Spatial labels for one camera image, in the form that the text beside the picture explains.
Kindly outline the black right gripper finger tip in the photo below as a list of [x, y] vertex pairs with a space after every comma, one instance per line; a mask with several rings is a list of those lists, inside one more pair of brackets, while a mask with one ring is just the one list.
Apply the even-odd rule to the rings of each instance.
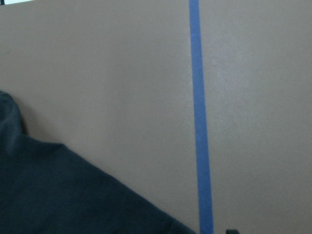
[[238, 234], [238, 230], [226, 230], [226, 234]]

